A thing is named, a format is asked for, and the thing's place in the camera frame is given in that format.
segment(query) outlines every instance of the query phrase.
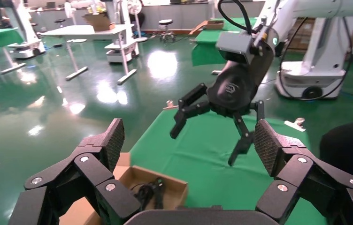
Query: black pants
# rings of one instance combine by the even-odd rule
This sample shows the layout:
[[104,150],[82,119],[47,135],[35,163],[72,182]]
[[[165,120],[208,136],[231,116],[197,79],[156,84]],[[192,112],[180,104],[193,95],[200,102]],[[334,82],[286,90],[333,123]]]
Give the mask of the black pants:
[[353,175],[353,123],[336,127],[323,135],[320,159]]
[[[145,14],[138,13],[138,19],[139,19],[139,26],[140,26],[140,28],[142,28],[143,22],[145,21]],[[131,21],[131,23],[132,22],[136,22],[135,21],[135,15],[131,15],[130,14],[130,21]]]

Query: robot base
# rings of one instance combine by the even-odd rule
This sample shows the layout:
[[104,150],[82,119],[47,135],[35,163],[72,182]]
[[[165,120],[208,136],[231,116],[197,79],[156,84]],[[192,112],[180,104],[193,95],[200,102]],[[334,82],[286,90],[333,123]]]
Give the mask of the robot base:
[[36,43],[12,44],[8,45],[8,47],[14,48],[14,50],[9,52],[14,59],[29,59],[45,52],[45,47],[41,40]]
[[[305,70],[301,65],[302,62],[284,62],[282,65],[283,86],[294,98],[310,99],[326,95],[339,85],[345,74],[345,70],[317,73]],[[280,76],[277,76],[275,86],[280,95],[291,98],[284,91]],[[342,85],[323,99],[337,98],[341,87]]]
[[[136,58],[139,55],[138,43],[134,41],[129,45],[123,45],[125,52],[125,59],[127,62],[131,59]],[[118,44],[110,44],[105,47],[105,49],[111,49],[106,53],[108,62],[123,62],[123,57],[120,52],[120,46]]]

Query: wheel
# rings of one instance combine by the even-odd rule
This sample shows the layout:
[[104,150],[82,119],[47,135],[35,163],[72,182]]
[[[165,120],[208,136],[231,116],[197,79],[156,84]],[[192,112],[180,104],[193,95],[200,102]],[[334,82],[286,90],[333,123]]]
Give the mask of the wheel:
[[41,52],[40,52],[40,50],[38,48],[33,49],[33,55],[34,56],[38,56],[40,54],[41,54]]
[[302,93],[302,98],[311,99],[311,98],[318,98],[323,95],[323,90],[317,86],[311,86],[305,89]]
[[131,58],[134,59],[137,57],[137,54],[135,53],[135,50],[132,50],[131,52]]

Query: stool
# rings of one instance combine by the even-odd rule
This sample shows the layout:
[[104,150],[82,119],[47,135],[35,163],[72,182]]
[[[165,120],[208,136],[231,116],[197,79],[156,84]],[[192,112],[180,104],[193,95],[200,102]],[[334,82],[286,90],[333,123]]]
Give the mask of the stool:
[[172,38],[172,41],[175,42],[174,32],[168,31],[168,25],[172,24],[173,20],[160,20],[159,25],[165,26],[165,30],[160,34],[160,41],[166,42],[168,38]]
[[60,23],[60,27],[62,28],[63,27],[62,23],[65,21],[66,21],[65,19],[59,19],[59,20],[55,20],[54,23]]
[[[59,19],[59,20],[55,20],[54,23],[59,23],[59,24],[60,24],[60,27],[62,28],[62,27],[63,27],[62,23],[65,22],[65,21],[66,21],[65,19]],[[60,47],[62,47],[62,46],[63,46],[63,44],[56,44],[56,45],[54,45],[55,48],[60,48]]]

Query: glossy floor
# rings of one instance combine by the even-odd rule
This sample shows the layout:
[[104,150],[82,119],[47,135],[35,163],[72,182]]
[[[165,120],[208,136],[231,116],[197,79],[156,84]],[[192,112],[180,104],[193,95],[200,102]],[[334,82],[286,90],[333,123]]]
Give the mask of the glossy floor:
[[[47,46],[56,42],[45,41]],[[129,64],[138,72],[117,86],[123,68],[107,63],[103,49],[107,44],[73,46],[78,65],[89,70],[70,82],[65,76],[74,70],[64,47],[26,61],[20,71],[0,75],[0,225],[7,223],[25,180],[64,159],[83,137],[102,133],[113,118],[123,118],[123,151],[129,151],[167,100],[176,101],[200,82],[211,83],[215,78],[211,71],[223,67],[192,67],[194,44],[189,40],[171,45],[149,40],[140,44],[139,58]],[[7,66],[0,50],[0,67]],[[277,62],[264,82],[276,71]],[[343,89],[353,93],[353,67]],[[266,102],[269,118],[304,117],[315,154],[323,133],[353,121],[353,96],[346,94],[332,101],[291,101],[279,97],[269,82],[261,86],[256,99]]]

